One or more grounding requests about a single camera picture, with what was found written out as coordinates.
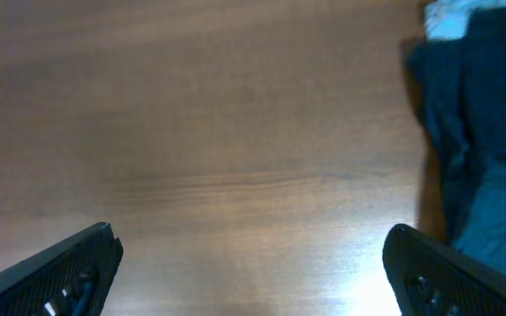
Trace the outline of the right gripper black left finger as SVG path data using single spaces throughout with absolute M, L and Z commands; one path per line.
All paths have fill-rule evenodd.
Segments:
M 0 272 L 0 315 L 99 315 L 122 255 L 98 222 Z

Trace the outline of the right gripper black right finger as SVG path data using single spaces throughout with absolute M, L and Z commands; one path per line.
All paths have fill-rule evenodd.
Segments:
M 506 316 L 506 276 L 411 226 L 394 225 L 382 261 L 403 315 Z

